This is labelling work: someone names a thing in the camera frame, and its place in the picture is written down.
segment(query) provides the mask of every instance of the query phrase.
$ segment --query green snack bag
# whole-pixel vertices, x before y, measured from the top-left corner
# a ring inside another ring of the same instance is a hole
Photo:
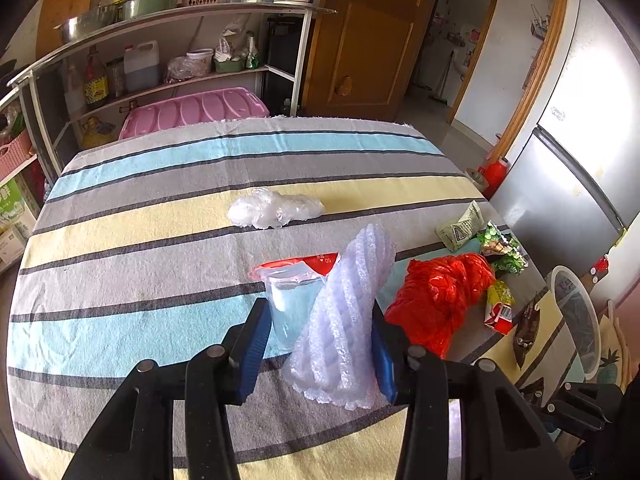
[[[436,227],[436,234],[449,251],[455,252],[471,240],[482,226],[484,226],[482,212],[478,203],[473,200],[457,221]]]
[[[488,222],[484,233],[478,234],[480,251],[487,258],[494,272],[520,274],[528,267],[520,253],[520,242],[513,235],[504,235],[493,222]]]

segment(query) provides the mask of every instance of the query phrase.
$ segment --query blue gripper pad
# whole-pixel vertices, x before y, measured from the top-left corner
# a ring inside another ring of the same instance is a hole
[[[270,332],[269,302],[266,298],[257,298],[229,354],[230,361],[239,369],[237,393],[240,402],[254,392]]]
[[[386,397],[386,400],[393,403],[398,394],[396,383],[394,382],[393,361],[375,323],[375,316],[371,325],[371,355],[373,357],[373,368],[376,371],[378,388]]]

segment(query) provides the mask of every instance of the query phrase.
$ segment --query refrigerator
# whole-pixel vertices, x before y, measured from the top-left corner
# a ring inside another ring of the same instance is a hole
[[[491,204],[543,276],[589,272],[640,212],[640,66],[597,0],[580,0],[556,87]]]

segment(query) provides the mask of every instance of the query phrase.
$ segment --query red container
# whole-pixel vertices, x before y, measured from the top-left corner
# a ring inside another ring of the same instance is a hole
[[[0,180],[31,157],[30,149],[31,139],[27,130],[0,147]]]
[[[507,162],[507,159],[502,157],[493,164],[489,164],[489,166],[484,170],[484,177],[489,183],[489,186],[482,193],[486,199],[490,199],[494,195],[498,186],[500,186],[504,178],[507,176],[508,168],[509,163]]]

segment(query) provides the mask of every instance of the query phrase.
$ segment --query pink plastic basket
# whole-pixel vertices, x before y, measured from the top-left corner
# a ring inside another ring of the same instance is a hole
[[[224,88],[166,99],[133,110],[124,121],[120,140],[187,124],[269,117],[269,111],[246,88]]]
[[[0,180],[28,160],[31,149],[31,139],[27,130],[23,130],[14,140],[0,146]]]

